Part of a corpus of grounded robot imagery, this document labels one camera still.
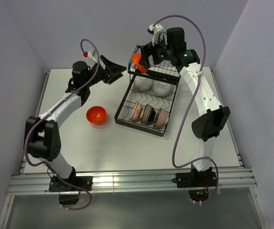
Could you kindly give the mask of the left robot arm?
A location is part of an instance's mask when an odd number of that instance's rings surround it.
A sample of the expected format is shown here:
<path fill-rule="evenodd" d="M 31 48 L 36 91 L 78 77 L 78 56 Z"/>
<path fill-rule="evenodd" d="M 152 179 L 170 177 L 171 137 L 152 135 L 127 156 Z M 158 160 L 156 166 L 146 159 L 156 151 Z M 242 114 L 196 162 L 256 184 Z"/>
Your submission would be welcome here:
<path fill-rule="evenodd" d="M 27 162 L 32 167 L 44 164 L 54 174 L 53 183 L 62 189 L 73 190 L 78 186 L 75 168 L 61 154 L 59 128 L 86 103 L 91 86 L 99 82 L 112 84 L 126 69 L 103 55 L 93 67 L 84 61 L 75 62 L 63 98 L 47 112 L 26 120 L 24 154 Z"/>

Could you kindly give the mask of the orange white patterned bowl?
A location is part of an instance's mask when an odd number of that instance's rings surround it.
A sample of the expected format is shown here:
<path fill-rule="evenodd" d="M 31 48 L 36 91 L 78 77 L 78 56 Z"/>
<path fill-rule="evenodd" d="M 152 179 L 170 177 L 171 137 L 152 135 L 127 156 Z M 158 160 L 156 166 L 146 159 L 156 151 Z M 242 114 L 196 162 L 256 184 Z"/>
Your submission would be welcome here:
<path fill-rule="evenodd" d="M 139 102 L 136 102 L 130 117 L 130 121 L 133 121 L 133 122 L 139 121 L 142 117 L 142 114 L 143 114 L 143 107 Z"/>

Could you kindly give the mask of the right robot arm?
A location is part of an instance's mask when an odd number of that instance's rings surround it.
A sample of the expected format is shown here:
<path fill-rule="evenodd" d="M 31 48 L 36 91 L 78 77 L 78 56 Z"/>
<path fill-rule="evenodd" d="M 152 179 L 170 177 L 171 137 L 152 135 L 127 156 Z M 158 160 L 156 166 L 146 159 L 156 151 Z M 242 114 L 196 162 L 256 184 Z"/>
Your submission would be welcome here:
<path fill-rule="evenodd" d="M 140 46 L 139 71 L 144 73 L 150 68 L 150 58 L 154 65 L 169 61 L 187 83 L 193 94 L 191 101 L 197 105 L 199 117 L 191 126 L 194 136 L 199 139 L 199 153 L 197 160 L 191 163 L 190 177 L 194 185 L 201 186 L 212 171 L 214 143 L 228 120 L 230 109 L 213 93 L 196 51 L 187 49 L 183 28 L 165 30 L 158 24 L 149 26 L 148 32 L 153 38 Z"/>

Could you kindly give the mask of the aluminium mounting rail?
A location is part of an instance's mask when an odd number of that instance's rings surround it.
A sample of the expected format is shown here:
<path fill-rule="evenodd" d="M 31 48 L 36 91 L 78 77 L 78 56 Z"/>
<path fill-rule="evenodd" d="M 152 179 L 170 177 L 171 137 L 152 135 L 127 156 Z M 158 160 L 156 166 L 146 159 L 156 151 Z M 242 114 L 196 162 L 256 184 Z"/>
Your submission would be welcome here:
<path fill-rule="evenodd" d="M 177 190 L 172 182 L 176 173 L 188 172 L 188 169 L 117 171 L 78 173 L 77 177 L 92 176 L 91 193 L 120 193 Z M 21 174 L 13 176 L 8 186 L 8 196 L 43 195 L 48 191 L 50 177 L 46 173 Z M 219 169 L 218 188 L 257 187 L 250 168 Z"/>

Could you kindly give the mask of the black white patterned bowl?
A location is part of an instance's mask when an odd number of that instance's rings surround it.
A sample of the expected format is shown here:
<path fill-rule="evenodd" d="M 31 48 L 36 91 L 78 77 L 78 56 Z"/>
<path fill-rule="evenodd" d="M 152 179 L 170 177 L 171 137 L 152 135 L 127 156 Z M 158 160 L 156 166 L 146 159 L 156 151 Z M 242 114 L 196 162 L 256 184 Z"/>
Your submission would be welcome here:
<path fill-rule="evenodd" d="M 167 123 L 167 121 L 168 121 L 167 112 L 163 108 L 160 108 L 157 113 L 157 120 L 153 127 L 155 129 L 161 129 Z"/>

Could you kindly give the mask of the brown beige bowl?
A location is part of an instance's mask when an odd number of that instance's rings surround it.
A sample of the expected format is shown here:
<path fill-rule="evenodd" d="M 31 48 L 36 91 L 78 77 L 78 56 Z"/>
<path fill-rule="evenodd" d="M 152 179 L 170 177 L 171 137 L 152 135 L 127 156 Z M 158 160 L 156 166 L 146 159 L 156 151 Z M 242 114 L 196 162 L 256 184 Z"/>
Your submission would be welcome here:
<path fill-rule="evenodd" d="M 150 104 L 147 104 L 142 113 L 141 124 L 151 125 L 154 123 L 155 118 L 156 118 L 156 112 L 154 108 Z"/>

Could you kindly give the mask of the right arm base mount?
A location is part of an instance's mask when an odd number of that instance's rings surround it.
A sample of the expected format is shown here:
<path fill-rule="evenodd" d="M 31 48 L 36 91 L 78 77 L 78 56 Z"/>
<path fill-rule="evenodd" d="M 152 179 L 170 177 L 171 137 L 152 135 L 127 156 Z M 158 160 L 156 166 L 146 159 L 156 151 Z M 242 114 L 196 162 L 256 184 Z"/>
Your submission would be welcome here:
<path fill-rule="evenodd" d="M 190 171 L 187 173 L 176 173 L 172 182 L 177 185 L 178 188 L 192 188 L 192 187 L 214 187 L 217 183 L 216 173 Z"/>

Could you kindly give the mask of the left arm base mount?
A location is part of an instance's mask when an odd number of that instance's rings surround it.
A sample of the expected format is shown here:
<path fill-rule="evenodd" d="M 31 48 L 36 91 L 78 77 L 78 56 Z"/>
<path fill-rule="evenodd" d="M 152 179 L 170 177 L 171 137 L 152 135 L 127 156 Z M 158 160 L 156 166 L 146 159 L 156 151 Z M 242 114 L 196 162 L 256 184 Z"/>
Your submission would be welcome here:
<path fill-rule="evenodd" d="M 48 191 L 59 193 L 59 203 L 62 207 L 71 207 L 78 203 L 81 192 L 91 191 L 92 182 L 92 176 L 77 176 L 73 184 L 68 185 L 56 176 L 52 176 Z"/>

